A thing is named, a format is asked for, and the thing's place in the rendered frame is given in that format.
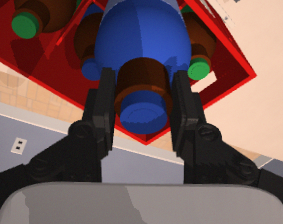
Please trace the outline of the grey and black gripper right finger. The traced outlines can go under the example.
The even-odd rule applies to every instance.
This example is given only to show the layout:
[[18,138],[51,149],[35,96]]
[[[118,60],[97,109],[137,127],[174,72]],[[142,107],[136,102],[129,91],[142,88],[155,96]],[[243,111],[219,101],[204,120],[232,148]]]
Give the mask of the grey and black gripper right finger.
[[258,169],[252,160],[222,140],[219,128],[207,123],[200,95],[192,92],[187,71],[174,72],[171,94],[172,149],[184,161],[183,184],[257,187],[283,203],[283,177]]

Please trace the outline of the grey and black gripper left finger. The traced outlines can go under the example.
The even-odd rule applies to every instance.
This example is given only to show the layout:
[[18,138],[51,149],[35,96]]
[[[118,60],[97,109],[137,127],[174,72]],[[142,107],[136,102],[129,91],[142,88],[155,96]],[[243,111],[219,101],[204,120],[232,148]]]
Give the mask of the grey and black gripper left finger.
[[115,92],[115,70],[103,67],[98,89],[89,88],[82,119],[70,125],[68,135],[28,164],[0,172],[0,209],[10,194],[25,186],[58,181],[102,182],[101,160],[113,147]]

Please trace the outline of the red bottle crate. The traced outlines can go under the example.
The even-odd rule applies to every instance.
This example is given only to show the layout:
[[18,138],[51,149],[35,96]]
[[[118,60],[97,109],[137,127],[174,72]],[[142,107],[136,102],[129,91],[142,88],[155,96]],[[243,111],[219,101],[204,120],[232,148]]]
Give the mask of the red bottle crate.
[[[89,88],[98,89],[100,79],[91,81],[83,76],[73,40],[80,20],[92,2],[104,11],[108,0],[82,0],[64,28],[24,39],[14,33],[11,27],[14,0],[0,0],[0,62],[84,110]],[[188,4],[217,38],[209,72],[214,71],[217,80],[199,92],[205,110],[257,75],[207,0],[177,0],[177,3],[180,10]],[[117,114],[114,128],[148,145],[170,131],[169,116],[166,125],[151,134],[135,134],[126,130]]]

